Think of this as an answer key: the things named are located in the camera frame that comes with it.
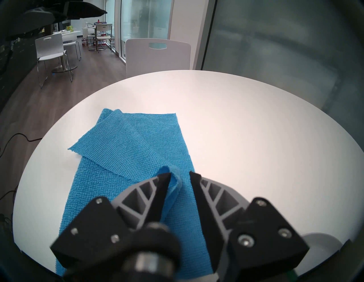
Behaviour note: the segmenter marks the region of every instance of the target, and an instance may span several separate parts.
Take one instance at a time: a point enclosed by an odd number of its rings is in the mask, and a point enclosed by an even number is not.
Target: wooden floor
[[[125,64],[109,49],[97,52],[81,45],[81,61],[75,48],[68,47],[68,58],[78,67],[73,81],[68,72],[52,74],[58,59],[39,64],[40,79],[48,79],[39,88],[37,67],[19,84],[0,113],[0,155],[8,139],[15,133],[25,134],[29,140],[43,137],[52,125],[78,102],[112,83],[126,78]],[[29,143],[20,135],[8,144],[0,158],[0,197],[18,185],[25,165],[39,141]],[[10,218],[13,210],[12,193],[0,201],[0,213]]]

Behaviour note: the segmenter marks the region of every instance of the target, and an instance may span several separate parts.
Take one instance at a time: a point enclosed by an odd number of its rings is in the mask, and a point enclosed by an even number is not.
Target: glass door
[[[202,69],[297,95],[364,150],[364,45],[334,2],[217,0]]]
[[[120,43],[125,58],[125,41],[132,38],[169,38],[173,0],[122,0]]]
[[[112,24],[111,35],[107,34],[107,36],[111,36],[111,47],[115,51],[115,0],[105,1],[105,11],[107,12],[106,22]]]

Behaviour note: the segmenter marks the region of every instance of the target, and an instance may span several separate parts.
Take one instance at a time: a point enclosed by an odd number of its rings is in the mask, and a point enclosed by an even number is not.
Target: electrical cord
[[[6,149],[6,146],[9,144],[9,142],[10,142],[10,140],[14,137],[14,136],[16,136],[16,135],[21,135],[21,136],[24,136],[26,139],[27,139],[27,141],[28,142],[34,142],[34,141],[39,141],[39,140],[42,140],[43,139],[43,137],[42,138],[37,138],[37,139],[34,139],[34,140],[29,140],[28,139],[28,137],[26,136],[26,135],[24,135],[23,133],[15,133],[13,136],[11,136],[10,137],[10,139],[6,142],[6,145],[5,145],[5,147],[4,147],[4,149],[3,149],[3,152],[1,153],[1,155],[0,155],[0,158],[3,156],[3,154],[4,154],[4,152],[5,152],[5,149]],[[1,198],[0,198],[0,200],[2,200],[2,199],[4,199],[5,198],[5,196],[7,195],[7,194],[9,194],[9,193],[11,193],[11,192],[13,192],[13,204],[15,203],[15,195],[16,195],[16,191],[18,190],[18,186],[19,186],[19,184],[15,187],[15,189],[14,190],[10,190],[10,191],[8,191],[8,192],[6,192]]]
[[[1,201],[2,199],[4,199],[4,198],[5,198],[5,196],[6,196],[7,194],[11,193],[11,192],[15,192],[15,190],[10,190],[10,191],[6,192],[6,193],[4,194],[4,196],[2,196],[2,197],[0,198],[0,201]]]
[[[5,145],[4,149],[3,149],[3,152],[2,152],[2,153],[1,153],[1,155],[0,155],[0,158],[3,156],[3,154],[4,154],[4,152],[5,152],[5,149],[6,149],[6,146],[9,144],[10,140],[11,140],[14,136],[16,136],[16,135],[24,136],[24,137],[27,139],[27,141],[28,141],[28,142],[34,142],[34,141],[38,141],[38,140],[42,140],[42,139],[43,139],[43,137],[42,137],[42,138],[38,138],[38,139],[34,139],[34,140],[29,140],[29,139],[28,139],[28,137],[27,137],[26,135],[24,135],[23,133],[15,133],[15,134],[14,134],[13,136],[11,136],[11,137],[10,137],[10,139],[6,142],[6,145]]]

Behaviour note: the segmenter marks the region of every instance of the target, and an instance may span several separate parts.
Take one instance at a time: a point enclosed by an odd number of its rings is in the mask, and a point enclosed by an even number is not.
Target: round table
[[[103,108],[176,113],[195,171],[248,201],[267,198],[301,235],[344,243],[364,217],[364,153],[318,108],[274,86],[207,71],[135,76],[90,95],[41,140],[21,177],[14,206],[18,247],[55,271],[50,245],[81,156],[67,150]]]
[[[75,30],[75,31],[68,32],[68,33],[62,33],[63,42],[68,41],[67,37],[70,34],[82,35],[80,33],[81,32],[79,30]],[[70,66],[70,70],[77,68],[77,65],[71,63],[70,61],[69,61],[69,66]],[[67,65],[67,62],[64,60],[64,57],[62,56],[61,57],[61,65],[59,65],[58,67],[55,67],[54,69],[52,69],[52,72],[58,73],[58,72],[66,72],[66,71],[68,71],[68,65]]]

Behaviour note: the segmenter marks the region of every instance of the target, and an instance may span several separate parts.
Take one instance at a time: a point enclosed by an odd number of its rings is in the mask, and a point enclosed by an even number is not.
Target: blue towel
[[[178,279],[212,273],[189,171],[193,171],[175,114],[125,114],[104,109],[70,150],[82,156],[66,202],[60,233],[96,196],[112,201],[132,184],[171,172],[162,222],[182,245]],[[64,268],[56,262],[56,273]]]

